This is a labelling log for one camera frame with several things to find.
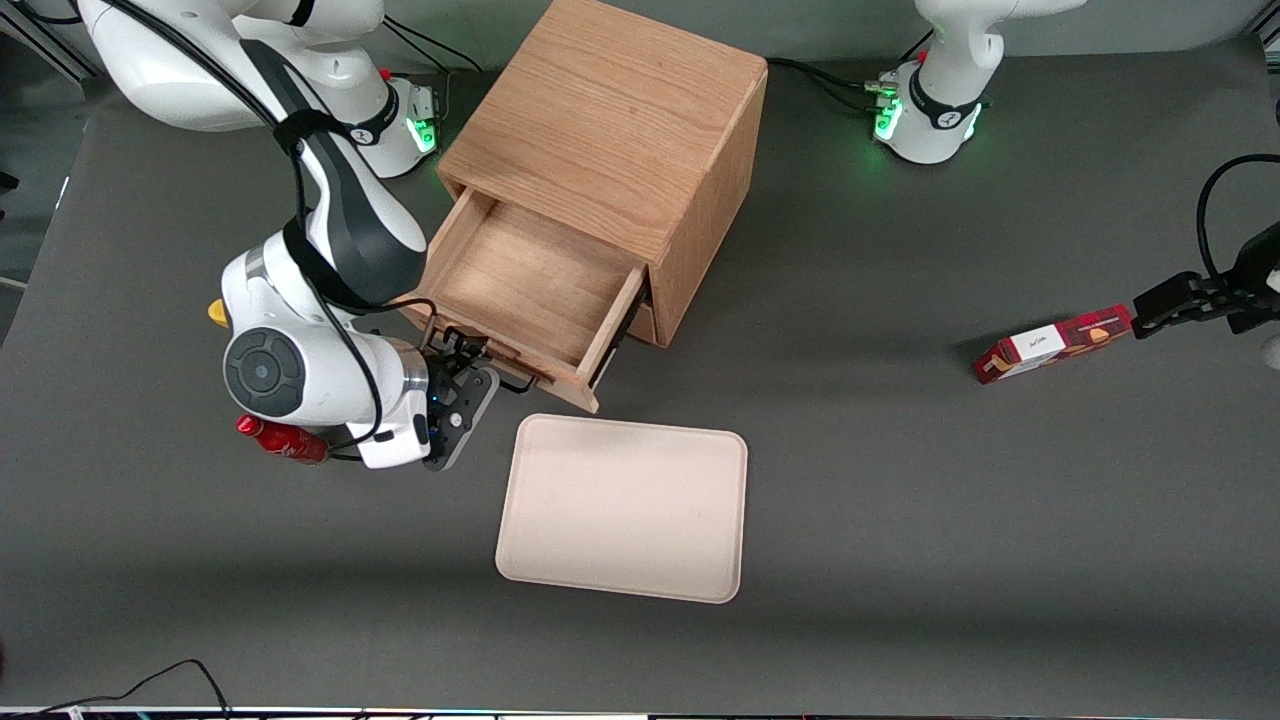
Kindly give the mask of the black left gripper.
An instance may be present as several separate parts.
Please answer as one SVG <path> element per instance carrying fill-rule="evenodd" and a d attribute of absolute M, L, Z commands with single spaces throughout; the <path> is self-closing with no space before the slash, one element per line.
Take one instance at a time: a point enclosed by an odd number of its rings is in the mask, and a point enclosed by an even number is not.
<path fill-rule="evenodd" d="M 1277 299 L 1279 223 L 1265 228 L 1240 247 L 1240 290 L 1230 278 L 1181 272 L 1133 300 L 1133 334 L 1147 340 L 1169 327 L 1230 316 L 1243 311 L 1243 299 Z"/>

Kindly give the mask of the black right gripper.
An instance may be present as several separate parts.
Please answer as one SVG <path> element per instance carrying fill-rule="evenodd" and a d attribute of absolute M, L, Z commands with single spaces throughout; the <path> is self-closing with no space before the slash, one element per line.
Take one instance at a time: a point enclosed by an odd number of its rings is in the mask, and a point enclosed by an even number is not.
<path fill-rule="evenodd" d="M 463 354 L 457 352 L 463 343 Z M 458 328 L 439 333 L 438 354 L 428 356 L 430 396 L 463 396 L 486 391 L 489 375 L 483 364 L 492 360 L 489 338 L 465 338 Z"/>

